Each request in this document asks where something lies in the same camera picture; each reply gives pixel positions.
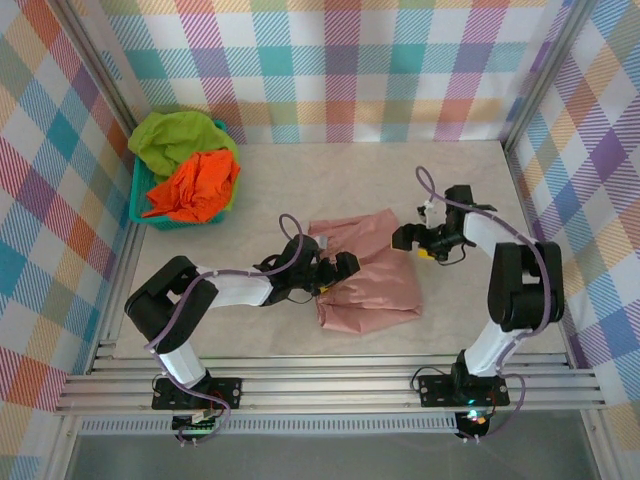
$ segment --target aluminum frame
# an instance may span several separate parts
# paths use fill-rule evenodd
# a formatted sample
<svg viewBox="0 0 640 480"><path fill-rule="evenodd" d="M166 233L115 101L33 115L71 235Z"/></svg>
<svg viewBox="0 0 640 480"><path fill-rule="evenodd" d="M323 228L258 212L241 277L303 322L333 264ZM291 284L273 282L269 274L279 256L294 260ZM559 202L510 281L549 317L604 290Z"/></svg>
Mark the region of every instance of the aluminum frame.
<svg viewBox="0 0 640 480"><path fill-rule="evenodd" d="M135 127L133 115L122 100L102 59L96 52L68 0L49 0L54 13L81 53L83 61L96 83L107 97L116 118L127 131ZM571 48L595 0L576 2L576 7L552 47L536 86L518 115L505 152L509 154L553 81L556 65ZM151 378L157 372L152 361L145 359L115 359L113 347L122 324L122 306L133 280L133 269L144 238L144 227L129 225L123 251L119 256L109 300L100 319L97 336L87 365L88 376L71 376L61 399L58 415L50 425L52 439L49 458L43 462L41 478L64 478L72 458L77 435L85 431L85 420L99 414L104 420L127 418L125 412L152 418L150 404ZM602 478L632 478L616 456L614 437L610 434L608 414L597 380L591 370L576 370L568 355L514 355L507 371L516 371L527 378L530 390L524 409L571 408L582 410L585 428ZM453 355L435 356L341 356L341 357L279 357L268 359L205 359L204 364L214 375L236 375L246 378L241 417L284 418L291 412L329 414L373 412L374 415L429 415L419 407L416 393L411 392L408 378L418 366L448 367ZM517 397L519 385L508 383ZM115 400L105 404L104 400ZM455 409L436 409L432 414L447 414Z"/></svg>

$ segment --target metal rail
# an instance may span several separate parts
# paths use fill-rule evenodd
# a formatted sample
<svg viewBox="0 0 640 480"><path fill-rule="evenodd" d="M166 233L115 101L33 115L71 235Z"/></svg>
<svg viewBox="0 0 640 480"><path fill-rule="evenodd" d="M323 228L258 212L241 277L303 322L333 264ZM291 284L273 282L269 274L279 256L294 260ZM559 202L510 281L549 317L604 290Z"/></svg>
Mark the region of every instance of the metal rail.
<svg viewBox="0 0 640 480"><path fill-rule="evenodd" d="M151 410L151 381L159 372L153 360L114 359L102 346L91 375L71 376L58 413L75 415L157 414ZM448 368L454 355L315 356L209 358L213 376L244 379L242 414L358 414L463 411L420 407L409 380L422 366ZM564 354L514 355L506 372L525 377L524 409L599 409L602 392L591 370L575 370ZM512 409L520 383L507 381Z"/></svg>

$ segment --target yellow object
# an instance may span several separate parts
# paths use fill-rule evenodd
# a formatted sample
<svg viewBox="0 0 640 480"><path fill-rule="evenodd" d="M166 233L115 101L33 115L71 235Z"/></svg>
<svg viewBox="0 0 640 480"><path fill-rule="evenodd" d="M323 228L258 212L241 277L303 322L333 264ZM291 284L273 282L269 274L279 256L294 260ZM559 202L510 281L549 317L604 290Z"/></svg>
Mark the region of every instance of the yellow object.
<svg viewBox="0 0 640 480"><path fill-rule="evenodd" d="M427 252L424 248L419 248L418 249L418 256L420 258L424 258L425 260L433 260L434 259L434 257L429 255L429 252Z"/></svg>

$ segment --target white mat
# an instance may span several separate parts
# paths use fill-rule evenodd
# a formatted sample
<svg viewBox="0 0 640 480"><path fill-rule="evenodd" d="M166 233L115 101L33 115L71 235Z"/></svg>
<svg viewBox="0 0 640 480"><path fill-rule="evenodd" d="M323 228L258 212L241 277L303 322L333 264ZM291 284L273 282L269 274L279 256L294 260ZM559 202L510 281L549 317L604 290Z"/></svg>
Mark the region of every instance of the white mat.
<svg viewBox="0 0 640 480"><path fill-rule="evenodd" d="M431 171L440 192L470 184L477 202L492 204L526 231L498 142L251 145L241 147L240 155L241 183L226 220L167 232L148 228L132 291L174 255L219 269L246 268L280 253L286 243L278 227L282 212L306 223L391 207L401 224L416 223L416 207L426 198L414 177L418 164ZM313 302L281 302L210 310L191 341L200 356L457 353L473 343L489 318L491 263L477 249L467 253L463 263L452 267L412 254L425 304L423 317L413 322L361 336L345 334L322 329ZM145 343L125 317L116 356L146 357ZM564 352L565 347L552 325L520 351Z"/></svg>

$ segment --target orange cloth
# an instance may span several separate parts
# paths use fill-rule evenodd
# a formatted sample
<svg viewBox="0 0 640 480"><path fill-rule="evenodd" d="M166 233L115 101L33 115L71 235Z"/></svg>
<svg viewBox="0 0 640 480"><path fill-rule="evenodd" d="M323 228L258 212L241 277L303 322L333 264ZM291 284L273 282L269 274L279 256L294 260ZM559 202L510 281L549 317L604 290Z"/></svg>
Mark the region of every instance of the orange cloth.
<svg viewBox="0 0 640 480"><path fill-rule="evenodd" d="M240 166L229 150L194 153L166 182L147 193L153 209L143 217L207 223L231 200Z"/></svg>

